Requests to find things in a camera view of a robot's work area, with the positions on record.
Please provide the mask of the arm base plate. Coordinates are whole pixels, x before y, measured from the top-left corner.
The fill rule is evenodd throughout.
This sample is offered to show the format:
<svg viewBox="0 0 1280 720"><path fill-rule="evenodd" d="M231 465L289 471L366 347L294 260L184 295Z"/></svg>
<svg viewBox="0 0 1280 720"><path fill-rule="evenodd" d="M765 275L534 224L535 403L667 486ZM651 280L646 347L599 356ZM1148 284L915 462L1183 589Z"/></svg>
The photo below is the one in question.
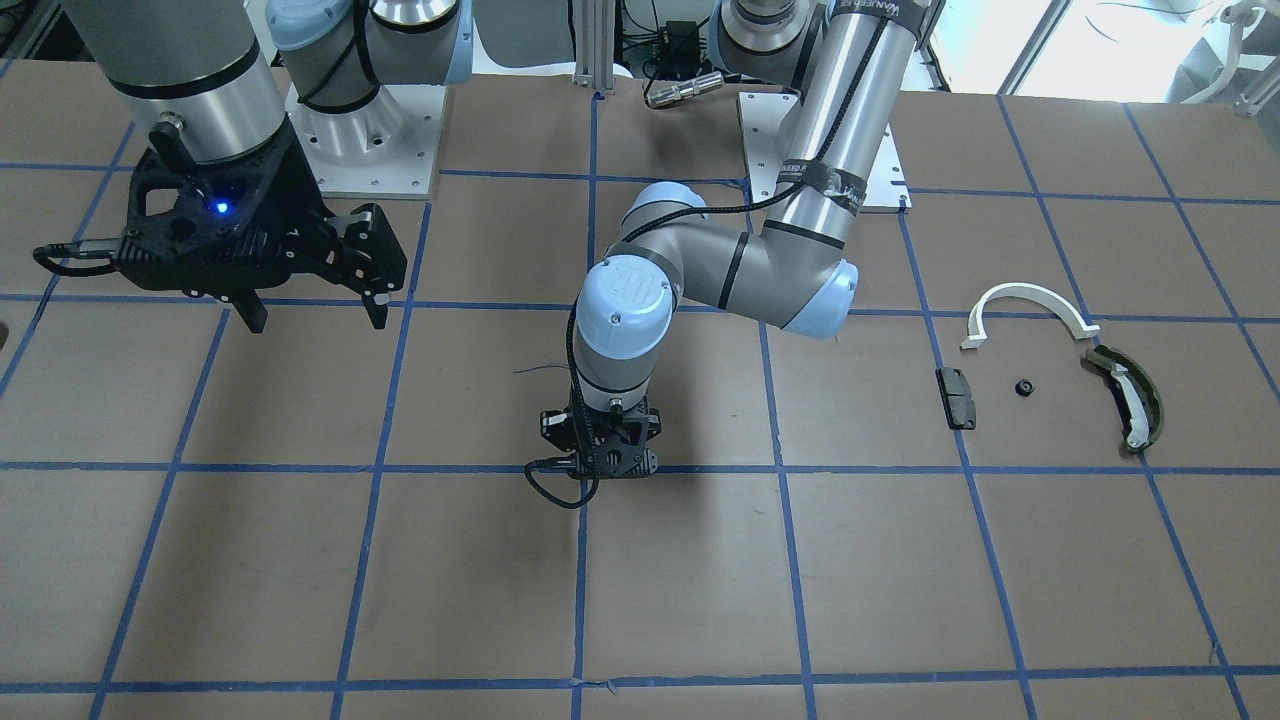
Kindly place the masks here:
<svg viewBox="0 0 1280 720"><path fill-rule="evenodd" d="M436 177L448 88L380 87L367 105L320 113L297 101L285 109L321 192L335 199L428 199Z"/></svg>
<svg viewBox="0 0 1280 720"><path fill-rule="evenodd" d="M795 126L795 94L762 91L739 94L739 118L742 149L749 172L751 201L768 199L782 161L782 152L791 142ZM861 205L868 213L896 213L911 206L899 151L890 129L882 135L874 164L867 181L867 197Z"/></svg>

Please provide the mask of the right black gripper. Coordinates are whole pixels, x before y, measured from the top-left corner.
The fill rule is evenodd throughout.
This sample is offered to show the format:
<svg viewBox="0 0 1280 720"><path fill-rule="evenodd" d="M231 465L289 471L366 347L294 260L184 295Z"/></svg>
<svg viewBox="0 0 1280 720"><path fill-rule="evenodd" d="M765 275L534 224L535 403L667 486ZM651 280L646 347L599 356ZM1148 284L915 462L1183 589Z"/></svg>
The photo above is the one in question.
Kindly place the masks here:
<svg viewBox="0 0 1280 720"><path fill-rule="evenodd" d="M148 291L232 299L253 334L269 311L256 290L315 272L333 254L337 284L355 291L378 331L408 260L381 205L332 217L289 120L260 147L198 164L174 118L155 122L131 179L113 270Z"/></svg>

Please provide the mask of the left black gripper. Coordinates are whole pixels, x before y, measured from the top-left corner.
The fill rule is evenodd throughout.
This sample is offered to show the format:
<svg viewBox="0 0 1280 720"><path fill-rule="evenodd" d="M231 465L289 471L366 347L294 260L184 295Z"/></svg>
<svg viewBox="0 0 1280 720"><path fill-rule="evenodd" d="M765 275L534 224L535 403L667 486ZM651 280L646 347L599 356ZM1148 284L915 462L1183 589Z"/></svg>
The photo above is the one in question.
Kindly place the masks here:
<svg viewBox="0 0 1280 720"><path fill-rule="evenodd" d="M579 478L654 474L658 457L646 442L660 432L660 413L650 407L646 398L621 414L600 413L585 405L540 414L543 439L567 454L553 457L550 468Z"/></svg>

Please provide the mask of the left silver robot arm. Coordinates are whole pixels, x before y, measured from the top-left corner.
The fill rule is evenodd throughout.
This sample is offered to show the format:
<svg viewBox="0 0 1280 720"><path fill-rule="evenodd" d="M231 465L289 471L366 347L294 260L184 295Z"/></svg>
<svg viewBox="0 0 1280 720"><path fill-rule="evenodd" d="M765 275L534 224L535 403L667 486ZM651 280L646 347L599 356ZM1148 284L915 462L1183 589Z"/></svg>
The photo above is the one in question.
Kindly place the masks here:
<svg viewBox="0 0 1280 720"><path fill-rule="evenodd" d="M585 275L566 327L570 401L541 414L559 457L527 474L580 480L648 477L660 430L648 388L685 301L818 340L852 306L858 269L845 243L913 54L928 40L934 1L719 1L707 50L722 69L797 92L781 124L780 169L756 232L718 222L685 184L648 186L620 238Z"/></svg>

